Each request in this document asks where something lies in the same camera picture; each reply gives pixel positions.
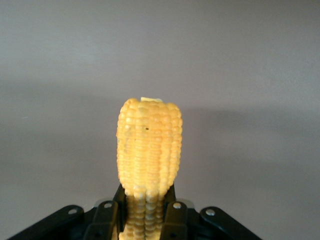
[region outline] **metal bolt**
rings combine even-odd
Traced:
[[[112,206],[112,203],[107,202],[107,203],[104,205],[104,208],[105,208],[105,209],[108,209],[108,208],[111,208],[111,206]]]
[[[173,207],[174,207],[175,209],[180,209],[180,208],[181,208],[181,204],[180,204],[179,202],[175,202],[175,203],[173,204]]]
[[[205,210],[205,213],[208,215],[208,216],[214,216],[216,215],[216,212],[213,210],[213,209],[207,209]]]
[[[77,209],[76,208],[73,208],[73,209],[68,211],[69,215],[72,215],[72,214],[75,214],[75,213],[77,213]]]

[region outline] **gray wall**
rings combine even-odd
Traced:
[[[0,2],[0,238],[118,187],[131,97],[180,106],[176,195],[320,239],[319,1]]]

